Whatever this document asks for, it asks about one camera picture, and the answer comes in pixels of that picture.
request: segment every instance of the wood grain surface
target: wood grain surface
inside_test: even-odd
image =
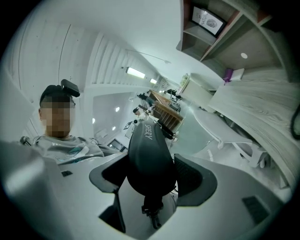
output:
[[[241,126],[271,155],[292,189],[300,172],[300,143],[290,122],[300,103],[300,84],[242,79],[221,86],[209,106]]]

